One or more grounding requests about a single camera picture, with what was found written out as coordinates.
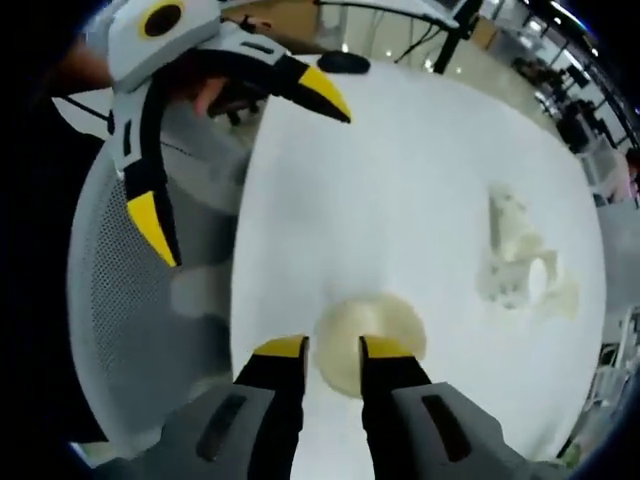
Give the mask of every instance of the gray mesh backrest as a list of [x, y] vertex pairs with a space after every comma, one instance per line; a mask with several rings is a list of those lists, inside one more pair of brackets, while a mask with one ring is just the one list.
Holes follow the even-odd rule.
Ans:
[[107, 146], [72, 228], [76, 371], [96, 420], [125, 457], [155, 443], [165, 415], [203, 385], [230, 380], [231, 259], [248, 152], [189, 112], [172, 108], [163, 123], [164, 140], [179, 147], [163, 154], [181, 267], [166, 266], [129, 220]]

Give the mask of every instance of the mesh office chair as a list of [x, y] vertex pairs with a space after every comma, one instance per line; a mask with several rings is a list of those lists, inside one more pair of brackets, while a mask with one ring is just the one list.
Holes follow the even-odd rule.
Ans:
[[167, 413], [231, 380], [231, 257], [249, 152], [213, 128], [185, 106], [169, 108], [163, 121], [165, 144], [174, 145], [163, 155], [181, 267], [169, 268], [130, 221], [108, 146], [78, 202], [71, 347], [96, 420], [123, 457], [153, 445]]

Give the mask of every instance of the white tabletop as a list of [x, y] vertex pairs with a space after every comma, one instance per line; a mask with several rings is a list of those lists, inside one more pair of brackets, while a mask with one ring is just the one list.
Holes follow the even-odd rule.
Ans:
[[[579, 161], [520, 113], [450, 79], [375, 62], [366, 76], [333, 79], [351, 125], [268, 103], [236, 238], [234, 374], [281, 335], [311, 335], [312, 355], [327, 306], [390, 291], [425, 322], [431, 379], [494, 415], [521, 454], [555, 456], [586, 399], [605, 308], [599, 224]], [[493, 182], [526, 202], [579, 282], [574, 320], [505, 322], [476, 293]], [[309, 365], [292, 478], [373, 478], [361, 402]]]
[[340, 5], [341, 3], [357, 4], [365, 7], [390, 10], [399, 14], [411, 16], [427, 16], [438, 20], [451, 28], [458, 28], [459, 24], [453, 18], [453, 14], [436, 2], [430, 0], [326, 0], [323, 3]]

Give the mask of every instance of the office chair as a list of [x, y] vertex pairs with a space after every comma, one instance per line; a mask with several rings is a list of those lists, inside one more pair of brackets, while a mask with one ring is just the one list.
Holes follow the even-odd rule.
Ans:
[[75, 213], [67, 272], [74, 364], [125, 458], [159, 439], [167, 413], [231, 381], [231, 257], [249, 152], [214, 128], [188, 105], [170, 107], [163, 122], [181, 267], [169, 268], [129, 219], [109, 140]]

